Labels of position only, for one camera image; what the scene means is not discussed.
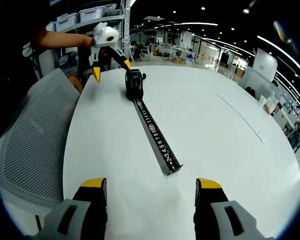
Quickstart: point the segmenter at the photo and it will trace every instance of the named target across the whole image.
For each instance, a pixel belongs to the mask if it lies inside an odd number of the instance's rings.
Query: floor
[[[206,69],[213,72],[220,73],[226,76],[228,79],[239,83],[241,77],[235,74],[234,68],[226,68],[224,66],[220,66],[216,61],[205,57],[204,59],[199,59],[198,64],[190,62],[190,61],[182,61],[182,63],[176,63],[169,59],[164,60],[162,56],[155,56],[152,53],[150,54],[149,60],[145,60],[145,58],[141,61],[131,61],[130,62],[132,67],[138,66],[152,66],[152,65],[165,65],[165,66],[186,66],[196,69]]]

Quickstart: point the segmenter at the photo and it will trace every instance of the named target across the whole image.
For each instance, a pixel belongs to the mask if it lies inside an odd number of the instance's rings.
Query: storage box
[[[80,23],[87,22],[93,19],[99,19],[105,11],[104,6],[97,6],[79,11]]]
[[[56,31],[56,23],[55,22],[50,22],[46,27],[45,29],[47,31],[50,31],[50,32],[55,32]]]
[[[103,7],[104,7],[104,12],[108,13],[108,12],[111,12],[111,11],[115,10],[116,7],[117,7],[117,4],[116,3],[109,3],[109,4],[106,4],[106,5],[103,5]]]
[[[80,21],[78,13],[72,13],[68,16],[65,16],[58,20],[55,23],[55,29],[57,32],[61,32],[62,30],[65,30],[66,28],[69,28],[75,24],[78,24]]]
[[[181,58],[181,57],[176,57],[173,61],[174,61],[176,64],[181,64],[181,63],[182,63],[182,58]]]

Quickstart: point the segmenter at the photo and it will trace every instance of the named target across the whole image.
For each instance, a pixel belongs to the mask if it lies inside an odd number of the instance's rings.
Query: chair backrest
[[[164,43],[162,53],[163,54],[171,54],[171,52],[172,52],[172,45],[169,43]]]
[[[2,199],[36,215],[63,201],[64,153],[79,96],[60,69],[30,88],[0,138]]]

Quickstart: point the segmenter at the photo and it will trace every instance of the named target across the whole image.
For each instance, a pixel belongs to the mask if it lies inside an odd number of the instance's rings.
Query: human arm
[[[33,38],[33,46],[40,49],[59,49],[71,47],[85,47],[90,49],[93,46],[92,37],[81,34],[47,31],[42,28]]]

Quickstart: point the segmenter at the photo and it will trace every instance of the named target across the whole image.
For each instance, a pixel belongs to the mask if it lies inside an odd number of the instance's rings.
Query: white round table
[[[90,77],[67,136],[64,198],[88,179],[107,178],[107,240],[195,240],[196,178],[218,182],[277,237],[300,201],[300,172],[284,133],[257,101],[225,76],[177,66],[141,66],[144,103],[181,170],[164,176],[135,106],[125,70]],[[219,95],[248,116],[262,142]]]

